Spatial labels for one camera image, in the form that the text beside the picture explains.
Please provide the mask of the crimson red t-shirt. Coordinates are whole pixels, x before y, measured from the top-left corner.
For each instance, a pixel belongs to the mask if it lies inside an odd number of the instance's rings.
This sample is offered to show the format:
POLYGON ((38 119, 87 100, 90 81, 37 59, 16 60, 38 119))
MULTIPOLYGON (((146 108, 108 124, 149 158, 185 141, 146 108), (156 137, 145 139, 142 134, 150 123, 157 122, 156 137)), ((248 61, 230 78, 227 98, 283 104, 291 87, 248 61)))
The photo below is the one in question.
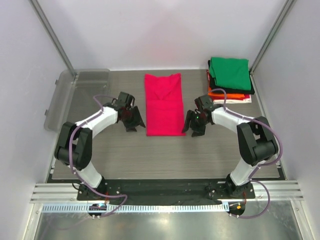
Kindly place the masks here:
POLYGON ((185 115, 180 73, 144 76, 146 135, 182 137, 185 115))

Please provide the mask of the clear plastic bin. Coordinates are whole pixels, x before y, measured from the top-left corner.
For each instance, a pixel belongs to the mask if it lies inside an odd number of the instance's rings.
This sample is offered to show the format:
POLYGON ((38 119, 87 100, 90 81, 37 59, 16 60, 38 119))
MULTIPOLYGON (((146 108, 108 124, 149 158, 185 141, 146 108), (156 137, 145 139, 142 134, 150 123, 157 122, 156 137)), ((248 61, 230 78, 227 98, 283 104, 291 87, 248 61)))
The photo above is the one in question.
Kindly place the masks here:
POLYGON ((55 90, 45 111, 44 128, 59 132, 65 122, 75 123, 98 111, 95 95, 109 95, 110 70, 77 69, 75 74, 64 70, 55 81, 55 90))

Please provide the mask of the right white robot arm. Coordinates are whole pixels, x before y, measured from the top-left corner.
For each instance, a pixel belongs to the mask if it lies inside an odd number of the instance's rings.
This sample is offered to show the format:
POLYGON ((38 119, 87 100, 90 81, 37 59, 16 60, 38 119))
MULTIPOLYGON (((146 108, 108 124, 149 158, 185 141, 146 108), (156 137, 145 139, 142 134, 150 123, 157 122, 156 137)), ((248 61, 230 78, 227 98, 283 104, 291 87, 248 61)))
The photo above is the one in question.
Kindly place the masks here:
POLYGON ((253 175, 279 151, 275 134, 265 117, 249 117, 215 104, 208 95, 194 100, 196 109, 188 110, 182 132, 192 130, 192 137, 203 136, 207 124, 220 125, 237 134, 240 160, 225 179, 225 191, 231 198, 241 195, 253 175))

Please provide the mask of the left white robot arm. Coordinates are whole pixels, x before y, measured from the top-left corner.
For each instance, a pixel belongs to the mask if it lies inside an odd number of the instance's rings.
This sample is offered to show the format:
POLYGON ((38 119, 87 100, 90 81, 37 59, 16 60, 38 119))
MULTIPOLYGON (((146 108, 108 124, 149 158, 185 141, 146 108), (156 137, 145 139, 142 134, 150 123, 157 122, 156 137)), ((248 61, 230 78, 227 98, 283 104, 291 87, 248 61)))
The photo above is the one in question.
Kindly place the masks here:
POLYGON ((69 167, 93 198, 100 200, 108 197, 107 185, 92 163, 93 139, 118 122, 123 123, 127 132, 136 132, 136 127, 146 126, 133 95, 121 91, 118 97, 112 97, 105 104, 100 103, 98 97, 99 94, 93 97, 99 106, 96 113, 77 122, 67 121, 61 126, 54 157, 69 167))

